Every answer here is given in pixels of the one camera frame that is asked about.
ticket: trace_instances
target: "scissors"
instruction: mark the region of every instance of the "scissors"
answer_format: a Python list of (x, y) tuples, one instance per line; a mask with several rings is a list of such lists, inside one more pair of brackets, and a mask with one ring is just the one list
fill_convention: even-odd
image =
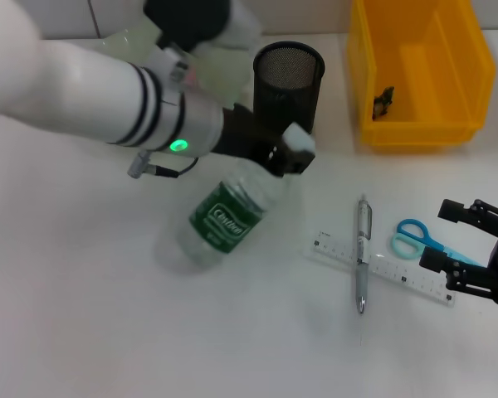
[[(422, 232), (422, 237), (421, 236), (416, 236), (412, 234), (411, 232), (408, 232), (404, 230), (404, 226), (417, 226), (421, 232)], [(398, 240), (404, 242), (405, 244), (412, 246), (413, 248), (417, 249), (416, 251), (410, 253), (407, 253), (405, 251), (402, 251), (398, 247)], [(398, 224), (397, 226), (397, 233), (393, 236), (391, 239), (391, 248), (393, 251), (396, 253), (396, 255), (402, 259), (405, 260), (415, 260), (418, 259), (423, 251), (424, 248), (432, 247), (435, 250), (443, 251), (447, 253), (448, 257), (454, 260), (461, 261), (463, 263), (467, 264), (472, 264), (472, 265), (480, 265), (479, 263), (475, 262), (472, 259), (469, 259), (468, 257), (465, 257), (461, 253), (456, 252), (454, 249), (450, 249), (449, 247), (446, 247), (445, 245), (437, 242), (434, 240), (431, 236), (430, 233), (428, 232), (428, 228), (419, 220), (414, 220), (414, 219), (407, 219), (403, 220)]]

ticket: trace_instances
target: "black band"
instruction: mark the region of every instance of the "black band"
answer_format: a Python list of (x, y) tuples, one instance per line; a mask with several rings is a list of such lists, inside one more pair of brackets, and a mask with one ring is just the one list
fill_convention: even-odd
[(175, 124), (175, 129), (173, 130), (172, 135), (170, 135), (169, 139), (163, 143), (160, 147), (155, 149), (155, 152), (164, 151), (167, 147), (169, 147), (173, 141), (177, 139), (177, 137), (181, 134), (184, 126), (184, 120), (186, 118), (186, 99), (184, 98), (184, 93), (181, 93), (181, 100), (179, 102), (179, 117), (177, 119), (177, 124)]
[(159, 79), (157, 79), (157, 76), (155, 73), (153, 73), (151, 70), (148, 68), (144, 68), (146, 73), (148, 73), (149, 77), (153, 81), (153, 86), (155, 88), (155, 96), (156, 96), (156, 101), (157, 104), (155, 106), (155, 112), (149, 122), (149, 126), (142, 135), (142, 137), (133, 145), (130, 145), (130, 147), (139, 147), (143, 143), (145, 143), (148, 139), (151, 138), (151, 135), (154, 133), (155, 129), (159, 125), (160, 121), (160, 114), (161, 114), (161, 109), (162, 109), (162, 103), (163, 103), (163, 86), (160, 84)]
[(130, 65), (133, 66), (136, 72), (139, 74), (140, 83), (142, 84), (142, 107), (140, 108), (139, 117), (136, 119), (136, 122), (134, 123), (131, 131), (129, 131), (129, 133), (121, 140), (113, 143), (114, 145), (125, 145), (134, 138), (134, 136), (140, 130), (142, 123), (144, 122), (144, 116), (146, 115), (146, 109), (148, 108), (148, 86), (146, 85), (146, 79), (144, 78), (144, 75), (142, 75), (142, 71), (139, 68), (137, 68), (133, 64)]

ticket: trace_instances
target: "green led light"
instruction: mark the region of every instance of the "green led light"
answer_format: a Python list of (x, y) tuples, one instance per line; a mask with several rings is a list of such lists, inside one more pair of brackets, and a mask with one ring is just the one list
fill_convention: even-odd
[(184, 139), (173, 141), (169, 148), (174, 152), (181, 152), (188, 148), (188, 143)]

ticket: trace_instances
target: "black mesh cup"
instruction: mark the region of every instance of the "black mesh cup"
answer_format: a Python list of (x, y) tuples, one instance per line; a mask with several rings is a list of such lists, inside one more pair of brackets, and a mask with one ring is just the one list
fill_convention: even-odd
[(277, 134), (293, 122), (311, 133), (325, 74), (323, 57), (306, 44), (280, 41), (258, 53), (253, 69), (256, 120)]

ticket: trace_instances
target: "white wall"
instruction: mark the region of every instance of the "white wall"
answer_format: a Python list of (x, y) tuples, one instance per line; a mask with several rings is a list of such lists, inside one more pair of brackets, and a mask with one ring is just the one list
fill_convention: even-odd
[[(95, 37), (88, 0), (17, 1), (33, 16), (46, 37)], [(91, 0), (100, 34), (107, 36), (135, 23), (141, 3), (142, 0)], [(351, 0), (245, 0), (245, 3), (269, 33), (348, 30)], [(472, 3), (483, 27), (498, 28), (498, 0), (472, 0)]]

